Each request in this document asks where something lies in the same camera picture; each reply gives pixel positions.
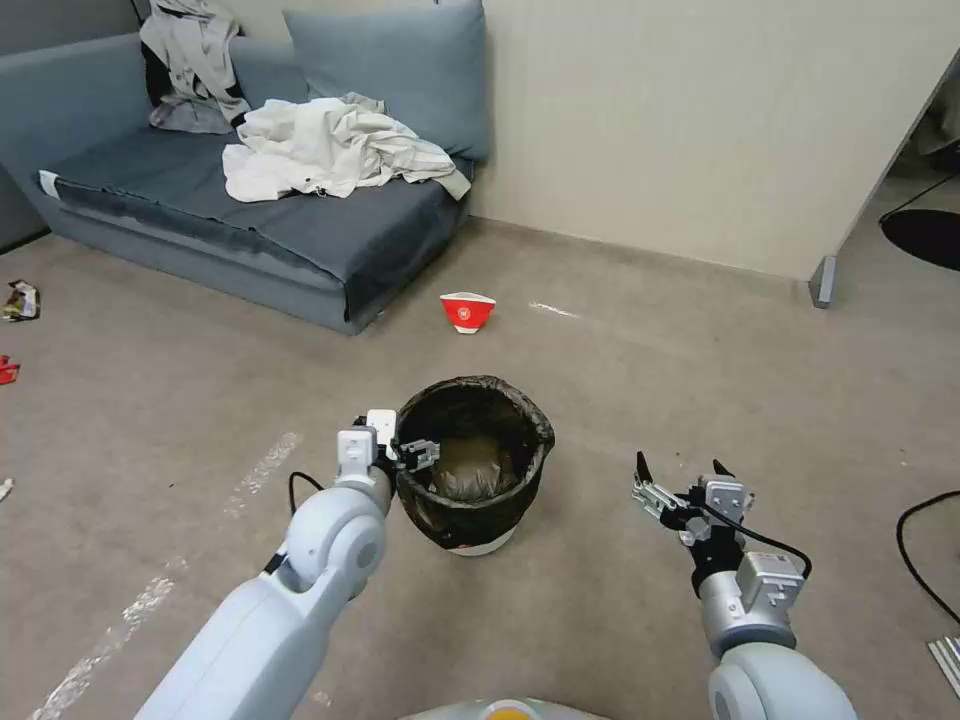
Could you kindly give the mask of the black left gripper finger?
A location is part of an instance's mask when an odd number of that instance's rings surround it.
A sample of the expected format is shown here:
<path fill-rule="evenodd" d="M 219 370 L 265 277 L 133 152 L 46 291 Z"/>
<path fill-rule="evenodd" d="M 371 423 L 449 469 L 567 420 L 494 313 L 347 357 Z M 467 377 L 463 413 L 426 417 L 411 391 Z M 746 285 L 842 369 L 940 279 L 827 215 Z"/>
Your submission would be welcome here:
<path fill-rule="evenodd" d="M 437 442 L 419 439 L 397 445 L 397 464 L 407 472 L 419 472 L 431 468 L 440 459 Z"/>

